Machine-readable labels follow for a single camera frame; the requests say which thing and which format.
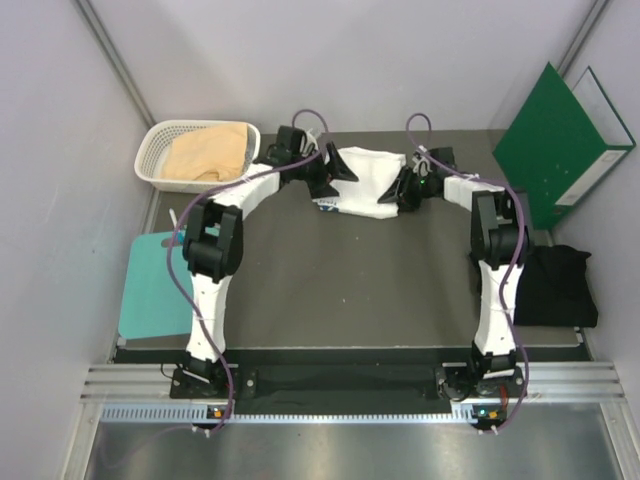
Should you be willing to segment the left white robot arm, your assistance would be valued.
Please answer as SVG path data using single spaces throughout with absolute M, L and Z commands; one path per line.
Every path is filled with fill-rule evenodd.
M 244 253 L 243 221 L 263 200 L 291 181 L 306 183 L 313 200 L 337 198 L 334 180 L 357 182 L 329 138 L 314 140 L 294 127 L 279 128 L 276 141 L 247 175 L 222 185 L 191 207 L 182 256 L 191 275 L 192 330 L 187 357 L 175 385 L 195 396 L 221 398 L 233 393 L 222 353 L 224 316 L 232 276 Z

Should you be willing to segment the black t-shirt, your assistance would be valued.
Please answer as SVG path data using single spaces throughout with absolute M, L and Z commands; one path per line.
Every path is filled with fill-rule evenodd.
M 515 294 L 505 296 L 508 313 L 500 302 L 501 280 L 491 282 L 488 296 L 495 303 L 481 302 L 481 332 L 507 332 L 508 320 L 532 327 L 597 326 L 599 312 L 586 276 L 589 252 L 567 245 L 536 246 L 524 248 L 522 257 L 509 276 L 518 283 Z

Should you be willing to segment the white daisy print t-shirt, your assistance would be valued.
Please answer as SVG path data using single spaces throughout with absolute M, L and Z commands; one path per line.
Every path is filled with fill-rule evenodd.
M 314 199 L 322 211 L 369 217 L 378 220 L 398 216 L 396 203 L 379 203 L 406 165 L 406 155 L 360 147 L 340 148 L 338 153 L 358 176 L 357 182 L 334 180 L 338 196 Z

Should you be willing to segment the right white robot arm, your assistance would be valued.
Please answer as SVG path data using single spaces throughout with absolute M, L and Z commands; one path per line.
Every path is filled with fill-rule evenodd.
M 443 392 L 462 387 L 467 395 L 487 396 L 522 379 L 516 365 L 516 296 L 531 247 L 526 195 L 504 180 L 460 171 L 450 147 L 419 146 L 414 165 L 403 166 L 378 199 L 401 212 L 441 198 L 471 214 L 470 260 L 479 273 L 480 315 L 470 358 L 461 381 L 448 374 Z

